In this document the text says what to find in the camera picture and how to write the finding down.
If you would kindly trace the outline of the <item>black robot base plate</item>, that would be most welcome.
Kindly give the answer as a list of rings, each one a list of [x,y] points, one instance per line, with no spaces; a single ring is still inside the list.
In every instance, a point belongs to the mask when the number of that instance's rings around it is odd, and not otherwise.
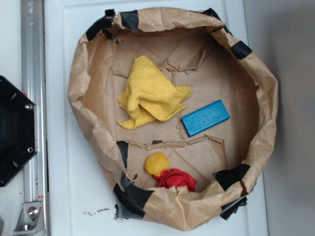
[[[0,186],[7,186],[37,153],[36,105],[0,77]]]

